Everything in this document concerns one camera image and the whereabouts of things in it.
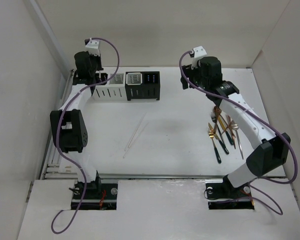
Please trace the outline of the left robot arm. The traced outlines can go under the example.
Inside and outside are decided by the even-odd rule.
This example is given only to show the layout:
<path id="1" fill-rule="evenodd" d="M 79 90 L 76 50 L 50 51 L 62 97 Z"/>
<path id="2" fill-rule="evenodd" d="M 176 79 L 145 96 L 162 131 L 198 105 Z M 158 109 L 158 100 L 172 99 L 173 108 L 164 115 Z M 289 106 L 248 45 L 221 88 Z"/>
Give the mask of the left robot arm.
<path id="1" fill-rule="evenodd" d="M 98 171 L 84 160 L 82 153 L 88 144 L 88 131 L 82 115 L 82 109 L 92 97 L 97 82 L 96 72 L 102 71 L 99 53 L 80 51 L 74 55 L 76 71 L 73 75 L 71 92 L 65 103 L 53 110 L 50 117 L 53 143 L 69 162 L 64 167 L 75 167 L 78 176 L 76 185 L 90 198 L 101 195 L 102 184 Z"/>

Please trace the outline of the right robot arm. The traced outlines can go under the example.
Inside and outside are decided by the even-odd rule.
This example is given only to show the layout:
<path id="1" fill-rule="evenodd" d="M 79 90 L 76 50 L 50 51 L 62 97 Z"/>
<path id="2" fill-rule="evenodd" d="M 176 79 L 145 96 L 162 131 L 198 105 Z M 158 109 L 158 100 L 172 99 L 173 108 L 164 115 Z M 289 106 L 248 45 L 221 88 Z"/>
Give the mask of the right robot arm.
<path id="1" fill-rule="evenodd" d="M 239 89 L 223 80 L 221 62 L 213 56 L 203 57 L 196 66 L 179 65 L 182 87 L 206 94 L 217 108 L 228 114 L 249 140 L 253 151 L 245 163 L 225 175 L 219 189 L 233 197 L 240 188 L 286 163 L 292 153 L 291 139 L 262 120 L 246 103 Z"/>

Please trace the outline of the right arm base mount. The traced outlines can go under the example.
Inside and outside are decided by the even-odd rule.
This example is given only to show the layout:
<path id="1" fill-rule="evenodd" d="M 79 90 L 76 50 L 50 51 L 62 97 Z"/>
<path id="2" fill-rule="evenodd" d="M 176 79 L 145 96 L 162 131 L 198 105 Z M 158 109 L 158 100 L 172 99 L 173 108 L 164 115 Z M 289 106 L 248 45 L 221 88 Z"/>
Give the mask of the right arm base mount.
<path id="1" fill-rule="evenodd" d="M 223 182 L 206 182 L 204 196 L 209 210 L 254 210 L 251 188 L 244 184 L 238 188 Z"/>

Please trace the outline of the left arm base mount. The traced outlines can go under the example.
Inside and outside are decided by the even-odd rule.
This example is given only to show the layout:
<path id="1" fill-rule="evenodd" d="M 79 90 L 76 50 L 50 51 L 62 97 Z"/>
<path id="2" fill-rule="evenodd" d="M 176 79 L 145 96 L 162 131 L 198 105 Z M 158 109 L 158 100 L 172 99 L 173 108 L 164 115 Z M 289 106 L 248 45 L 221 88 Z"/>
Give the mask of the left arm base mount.
<path id="1" fill-rule="evenodd" d="M 83 183 L 77 182 L 72 191 L 71 210 L 76 210 L 83 193 Z M 107 211 L 117 209 L 118 182 L 106 179 L 101 180 L 97 188 L 87 188 L 79 210 Z"/>

